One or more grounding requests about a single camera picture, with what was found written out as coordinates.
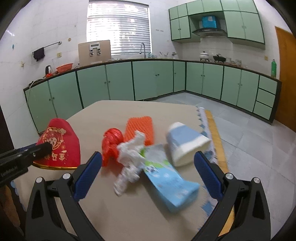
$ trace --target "blue box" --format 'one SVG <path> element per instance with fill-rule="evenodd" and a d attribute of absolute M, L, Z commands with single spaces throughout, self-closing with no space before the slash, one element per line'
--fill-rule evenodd
<path fill-rule="evenodd" d="M 216 17 L 215 16 L 202 17 L 202 27 L 203 28 L 217 28 Z"/>

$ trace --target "beige tablecloth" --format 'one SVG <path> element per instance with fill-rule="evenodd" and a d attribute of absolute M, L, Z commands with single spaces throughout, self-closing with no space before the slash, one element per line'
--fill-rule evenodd
<path fill-rule="evenodd" d="M 168 127 L 181 122 L 201 132 L 196 107 L 181 104 L 135 101 L 99 101 L 68 119 L 80 141 L 81 163 L 86 163 L 94 151 L 101 151 L 103 133 L 109 128 L 125 130 L 130 117 L 151 116 L 155 143 L 166 143 Z M 127 192 L 117 197 L 113 183 L 120 172 L 116 165 L 102 168 L 87 196 L 79 203 L 96 230 L 106 241 L 186 241 L 191 240 L 206 221 L 201 206 L 207 202 L 208 192 L 193 163 L 177 168 L 185 180 L 201 184 L 197 200 L 177 214 L 167 211 L 155 195 L 153 185 L 145 174 L 129 186 Z M 20 200 L 28 206 L 30 193 L 37 177 L 58 179 L 67 171 L 54 171 L 29 167 L 29 172 L 15 180 Z M 68 231 L 73 233 L 60 200 L 57 205 Z"/>

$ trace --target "white pot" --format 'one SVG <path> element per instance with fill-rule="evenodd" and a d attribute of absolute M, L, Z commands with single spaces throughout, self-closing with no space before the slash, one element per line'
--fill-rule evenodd
<path fill-rule="evenodd" d="M 203 51 L 202 53 L 200 53 L 200 58 L 201 59 L 209 59 L 209 54 L 207 54 L 205 51 Z"/>

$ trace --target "orange scrubbing pad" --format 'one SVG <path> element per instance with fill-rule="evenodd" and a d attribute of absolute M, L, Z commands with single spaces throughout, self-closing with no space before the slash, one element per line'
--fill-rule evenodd
<path fill-rule="evenodd" d="M 135 131 L 145 134 L 146 146 L 154 144 L 154 131 L 150 116 L 129 118 L 124 133 L 124 142 L 133 139 L 135 137 Z"/>

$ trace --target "window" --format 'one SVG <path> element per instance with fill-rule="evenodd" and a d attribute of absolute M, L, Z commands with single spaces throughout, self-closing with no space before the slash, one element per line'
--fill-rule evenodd
<path fill-rule="evenodd" d="M 86 39 L 110 40 L 111 54 L 151 52 L 149 7 L 127 1 L 89 1 Z"/>

